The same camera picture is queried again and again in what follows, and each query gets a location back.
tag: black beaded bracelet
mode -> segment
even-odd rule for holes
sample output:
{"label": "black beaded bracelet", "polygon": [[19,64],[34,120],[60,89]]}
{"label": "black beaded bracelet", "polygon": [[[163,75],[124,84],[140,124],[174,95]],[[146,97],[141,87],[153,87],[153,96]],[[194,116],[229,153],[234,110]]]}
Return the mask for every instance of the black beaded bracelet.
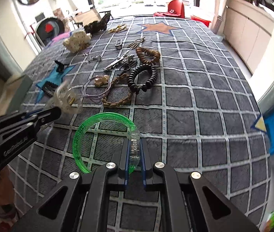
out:
{"label": "black beaded bracelet", "polygon": [[[135,80],[136,76],[144,70],[149,70],[150,71],[150,78],[142,86],[138,87],[135,84],[134,80]],[[156,71],[156,69],[152,65],[143,64],[143,65],[135,68],[130,73],[130,75],[128,77],[128,80],[127,80],[127,85],[128,85],[128,87],[130,88],[130,90],[132,92],[135,92],[136,94],[138,94],[140,89],[143,90],[143,91],[147,91],[147,89],[150,89],[154,85],[154,82],[155,82],[157,77],[158,77],[158,72]]]}

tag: table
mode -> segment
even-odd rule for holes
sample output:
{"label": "table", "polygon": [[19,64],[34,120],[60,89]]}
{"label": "table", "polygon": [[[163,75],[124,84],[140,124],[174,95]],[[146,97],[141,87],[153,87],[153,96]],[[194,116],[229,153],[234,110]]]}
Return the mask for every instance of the table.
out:
{"label": "table", "polygon": [[[70,54],[62,42],[58,42],[44,49],[25,70],[37,83],[51,73],[55,59],[70,63],[74,67],[64,79],[71,80],[72,86],[81,93],[82,84],[89,77],[106,73],[113,78],[120,74],[119,70],[103,72],[103,68],[137,38],[145,37],[142,46],[157,49],[162,55],[158,78],[151,90],[140,92],[133,96],[130,104],[117,109],[83,99],[82,113],[63,114],[52,128],[38,135],[37,142],[9,164],[17,208],[26,213],[70,172],[79,172],[72,156],[76,129],[91,115],[116,112],[134,121],[141,137],[159,153],[161,161],[181,172],[203,173],[259,225],[270,185],[269,140],[250,128],[259,109],[230,53],[199,22],[136,17],[111,20],[108,28],[121,23],[127,24],[128,31],[96,34],[90,47],[76,54]],[[120,51],[115,49],[118,39],[125,42]],[[88,51],[102,55],[102,61],[86,63],[89,56],[82,54]],[[147,74],[143,72],[137,82],[141,84],[145,80]],[[35,104],[39,90],[34,84],[21,110],[38,109],[47,102],[48,98],[43,97]],[[101,90],[91,86],[87,92],[97,94]],[[118,101],[127,91],[125,82],[117,84],[107,99]],[[124,126],[113,122],[97,124],[88,132],[82,149],[88,168],[95,170],[109,161],[112,153],[121,149],[125,132]],[[141,173],[133,172],[127,191],[112,193],[110,197],[108,231],[159,231],[160,220],[158,193],[146,193]]]}

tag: triangular cutout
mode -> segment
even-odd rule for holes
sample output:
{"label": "triangular cutout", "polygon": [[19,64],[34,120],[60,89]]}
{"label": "triangular cutout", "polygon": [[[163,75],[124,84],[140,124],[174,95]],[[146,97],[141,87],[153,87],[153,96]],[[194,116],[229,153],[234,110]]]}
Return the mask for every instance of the triangular cutout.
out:
{"label": "triangular cutout", "polygon": [[68,187],[62,187],[55,195],[53,195],[38,211],[38,213],[51,220],[55,220],[63,200],[65,198]]}
{"label": "triangular cutout", "polygon": [[203,192],[215,220],[230,214],[230,209],[208,187],[204,186]]}

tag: wooden cabinet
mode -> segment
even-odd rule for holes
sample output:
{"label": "wooden cabinet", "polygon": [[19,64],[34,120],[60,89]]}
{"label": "wooden cabinet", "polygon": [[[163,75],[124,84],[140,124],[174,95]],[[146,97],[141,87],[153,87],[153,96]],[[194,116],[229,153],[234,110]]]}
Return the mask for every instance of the wooden cabinet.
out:
{"label": "wooden cabinet", "polygon": [[228,0],[224,35],[253,74],[274,29],[274,18],[243,0]]}

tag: silver screw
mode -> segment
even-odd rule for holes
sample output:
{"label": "silver screw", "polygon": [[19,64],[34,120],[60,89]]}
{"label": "silver screw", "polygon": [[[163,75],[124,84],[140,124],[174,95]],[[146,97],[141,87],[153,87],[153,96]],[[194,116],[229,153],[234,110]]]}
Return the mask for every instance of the silver screw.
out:
{"label": "silver screw", "polygon": [[69,175],[69,178],[71,178],[71,179],[77,179],[78,177],[79,177],[79,173],[77,173],[77,172],[72,172]]}
{"label": "silver screw", "polygon": [[163,163],[163,162],[156,162],[155,163],[155,166],[157,167],[157,168],[163,168],[164,166],[165,166],[165,164]]}
{"label": "silver screw", "polygon": [[112,169],[112,168],[116,167],[116,164],[113,163],[113,162],[109,162],[109,163],[106,164],[106,167],[109,168],[109,169]]}
{"label": "silver screw", "polygon": [[199,172],[193,172],[193,173],[191,173],[191,176],[193,179],[199,179],[201,177]]}

